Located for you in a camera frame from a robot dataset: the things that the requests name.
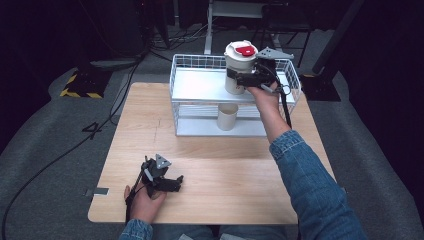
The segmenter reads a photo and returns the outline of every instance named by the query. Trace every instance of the wooden table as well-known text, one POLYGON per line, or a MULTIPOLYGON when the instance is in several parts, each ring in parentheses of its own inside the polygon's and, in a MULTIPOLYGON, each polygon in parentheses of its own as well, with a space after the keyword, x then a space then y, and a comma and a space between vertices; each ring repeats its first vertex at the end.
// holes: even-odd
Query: wooden table
MULTIPOLYGON (((291 118, 333 176, 304 96, 291 118)), ((156 223, 297 224, 267 139, 175 136, 169 85, 160 83, 131 86, 98 183, 109 193, 94 196, 91 221, 125 221, 125 185, 134 184, 144 156, 156 153, 172 162, 166 178, 184 175, 156 223)))

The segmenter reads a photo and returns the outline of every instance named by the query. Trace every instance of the red lid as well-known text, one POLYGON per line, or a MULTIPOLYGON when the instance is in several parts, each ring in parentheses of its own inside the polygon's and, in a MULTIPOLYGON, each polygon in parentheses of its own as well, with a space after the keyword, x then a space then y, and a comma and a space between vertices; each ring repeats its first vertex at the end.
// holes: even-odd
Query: red lid
POLYGON ((255 54, 255 49, 252 46, 238 47, 236 52, 241 53, 244 57, 250 57, 255 54))

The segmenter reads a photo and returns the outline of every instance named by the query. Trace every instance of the paper cup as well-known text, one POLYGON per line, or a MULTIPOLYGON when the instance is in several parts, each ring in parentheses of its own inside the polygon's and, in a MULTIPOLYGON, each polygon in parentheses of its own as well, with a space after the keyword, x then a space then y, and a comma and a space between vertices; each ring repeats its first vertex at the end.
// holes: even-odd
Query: paper cup
POLYGON ((237 81, 228 76, 229 69, 238 73, 251 73, 256 60, 258 49, 249 41, 232 42, 225 48, 225 63, 227 75, 225 78, 225 89, 231 94, 243 94, 243 86, 237 85, 237 81))
POLYGON ((236 124, 238 105, 235 103, 220 103, 218 105, 218 127, 223 131, 229 131, 236 124))

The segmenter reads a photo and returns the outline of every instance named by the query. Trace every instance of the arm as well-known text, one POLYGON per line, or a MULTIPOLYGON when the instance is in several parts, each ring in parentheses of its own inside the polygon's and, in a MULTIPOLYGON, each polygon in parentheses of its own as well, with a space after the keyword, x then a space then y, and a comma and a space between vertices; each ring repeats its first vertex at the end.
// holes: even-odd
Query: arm
MULTIPOLYGON (((127 198, 130 187, 125 188, 124 197, 127 198)), ((150 240, 153 236, 151 223, 156 217, 162 203, 166 198, 166 192, 156 192, 152 198, 147 194, 146 188, 141 188, 134 197, 131 205, 130 221, 125 226, 119 237, 120 240, 150 240)))
POLYGON ((365 234, 345 192, 318 156, 280 115, 278 95, 248 88, 264 124, 270 151, 296 211, 304 239, 364 239, 365 234))

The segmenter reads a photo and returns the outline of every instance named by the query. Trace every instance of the hand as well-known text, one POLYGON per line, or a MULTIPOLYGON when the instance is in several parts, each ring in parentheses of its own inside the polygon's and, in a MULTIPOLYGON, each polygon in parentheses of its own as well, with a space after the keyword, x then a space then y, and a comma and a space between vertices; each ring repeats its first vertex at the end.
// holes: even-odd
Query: hand
MULTIPOLYGON (((276 87, 276 82, 271 84, 271 89, 276 87)), ((247 90, 255 97, 256 107, 261 114, 261 120, 269 143, 272 143, 281 134, 291 129, 280 114, 278 93, 269 93, 257 87, 248 87, 247 90)))
MULTIPOLYGON (((140 189, 134 197, 131 205, 130 219, 139 219, 151 224, 156 217, 162 203, 165 201, 166 192, 155 192, 152 198, 147 194, 147 189, 141 184, 136 190, 140 189)), ((131 188, 126 186, 124 199, 130 195, 131 188)))

